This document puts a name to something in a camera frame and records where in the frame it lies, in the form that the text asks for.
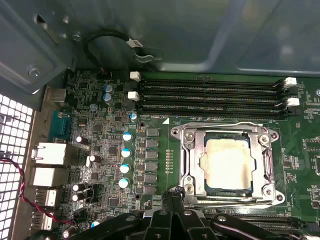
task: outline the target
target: cpu socket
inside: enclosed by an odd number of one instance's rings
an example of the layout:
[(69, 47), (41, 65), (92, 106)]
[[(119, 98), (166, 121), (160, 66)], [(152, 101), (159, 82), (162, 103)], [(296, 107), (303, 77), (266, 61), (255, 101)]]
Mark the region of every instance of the cpu socket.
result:
[(185, 205), (264, 209), (285, 201), (275, 189), (271, 143), (279, 139), (276, 131), (252, 122), (190, 122), (170, 134), (180, 140)]

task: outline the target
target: black cable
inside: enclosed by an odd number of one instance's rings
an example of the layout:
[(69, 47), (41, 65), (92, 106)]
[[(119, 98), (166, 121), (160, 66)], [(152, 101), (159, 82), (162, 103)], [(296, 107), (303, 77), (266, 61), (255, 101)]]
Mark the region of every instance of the black cable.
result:
[(94, 34), (88, 36), (87, 38), (85, 38), (83, 40), (83, 51), (84, 51), (86, 57), (97, 68), (99, 68), (101, 71), (105, 72), (104, 67), (101, 66), (101, 64), (99, 63), (98, 59), (89, 50), (89, 43), (92, 40), (95, 40), (95, 39), (100, 38), (100, 37), (115, 37), (115, 38), (118, 38), (118, 39), (122, 39), (125, 42), (129, 41), (130, 38), (127, 35), (123, 34), (122, 32), (119, 32), (117, 30), (105, 29), (105, 30), (101, 30), (101, 31), (99, 31), (97, 33), (94, 33)]

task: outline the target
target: perforated metal mesh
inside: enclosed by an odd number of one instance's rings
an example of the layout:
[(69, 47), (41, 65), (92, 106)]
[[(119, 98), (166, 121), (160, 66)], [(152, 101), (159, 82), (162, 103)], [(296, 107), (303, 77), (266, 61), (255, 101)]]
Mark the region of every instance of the perforated metal mesh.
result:
[[(0, 94), (0, 157), (23, 167), (33, 110)], [(9, 163), (0, 162), (0, 240), (10, 239), (17, 205), (20, 175)]]

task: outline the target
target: capacitor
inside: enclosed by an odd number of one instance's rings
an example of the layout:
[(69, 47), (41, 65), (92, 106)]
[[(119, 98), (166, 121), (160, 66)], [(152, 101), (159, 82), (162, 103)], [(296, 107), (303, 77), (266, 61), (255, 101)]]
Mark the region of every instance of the capacitor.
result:
[(122, 135), (122, 139), (123, 139), (125, 142), (131, 142), (133, 138), (134, 138), (134, 136), (132, 136), (132, 134), (131, 134), (130, 132), (125, 132), (125, 133)]
[(130, 185), (130, 180), (128, 178), (121, 178), (118, 184), (120, 188), (125, 189)]
[(89, 140), (83, 136), (77, 136), (75, 141), (78, 143), (78, 144), (83, 144), (83, 145), (88, 145), (89, 144)]
[(110, 84), (104, 85), (103, 90), (110, 95), (114, 94), (115, 92), (115, 89)]
[(123, 173), (123, 174), (127, 174), (131, 171), (131, 166), (129, 164), (122, 164), (120, 166), (120, 172)]
[(103, 100), (106, 104), (112, 104), (112, 102), (114, 101), (110, 93), (103, 94)]
[(135, 123), (138, 120), (138, 115), (135, 113), (130, 113), (129, 118), (131, 122)]
[(77, 233), (77, 229), (75, 226), (70, 226), (66, 230), (63, 231), (62, 237), (64, 239), (70, 238), (71, 236), (75, 235)]
[(101, 223), (102, 223), (101, 219), (96, 219), (93, 223), (91, 223), (91, 227), (93, 228), (93, 227), (95, 227), (95, 226), (97, 226), (97, 225), (99, 225)]
[(132, 155), (132, 151), (128, 148), (124, 148), (122, 151), (121, 151), (121, 156), (124, 157), (124, 158), (129, 158), (131, 157)]
[(100, 163), (102, 158), (99, 155), (90, 155), (89, 160), (92, 163)]
[(79, 193), (74, 194), (72, 196), (72, 201), (73, 202), (78, 202), (78, 201), (83, 200), (83, 199), (85, 199), (85, 195), (83, 194), (83, 192), (79, 192)]
[(90, 109), (91, 112), (94, 112), (94, 111), (96, 111), (98, 109), (98, 105), (92, 103), (92, 104), (90, 104), (89, 109)]
[(78, 192), (78, 191), (83, 191), (85, 190), (87, 187), (84, 183), (78, 183), (78, 184), (75, 184), (72, 186), (72, 190), (75, 191), (75, 192)]

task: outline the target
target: wire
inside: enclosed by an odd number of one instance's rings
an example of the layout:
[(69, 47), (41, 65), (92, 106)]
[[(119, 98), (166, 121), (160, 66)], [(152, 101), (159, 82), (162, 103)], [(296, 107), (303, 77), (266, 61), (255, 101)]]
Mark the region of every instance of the wire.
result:
[(125, 42), (128, 42), (130, 40), (130, 37), (128, 37), (127, 35), (123, 34), (122, 32), (119, 32), (117, 30), (112, 30), (112, 29), (104, 29), (101, 30), (97, 33), (94, 33), (90, 36), (88, 36), (87, 38), (85, 38), (83, 40), (83, 51), (86, 55), (86, 57), (98, 68), (100, 69), (103, 73), (106, 72), (106, 69), (99, 63), (98, 59), (90, 52), (89, 50), (89, 43), (97, 38), (100, 37), (115, 37), (118, 39), (121, 39)]
[(8, 157), (0, 157), (0, 162), (3, 163), (9, 163), (12, 164), (16, 169), (19, 170), (19, 174), (21, 176), (21, 185), (20, 185), (20, 193), (19, 193), (19, 197), (27, 204), (29, 204), (30, 206), (36, 208), (40, 213), (45, 214), (46, 216), (48, 216), (49, 218), (52, 218), (52, 220), (54, 220), (56, 223), (63, 223), (63, 224), (72, 224), (72, 221), (68, 221), (68, 220), (58, 220), (54, 215), (52, 215), (51, 213), (47, 212), (46, 210), (44, 210), (42, 207), (40, 207), (38, 204), (34, 203), (34, 202), (30, 202), (30, 200), (28, 198), (25, 197), (25, 186), (26, 186), (26, 178), (25, 178), (25, 172), (20, 168), (19, 164), (14, 162), (11, 158)]

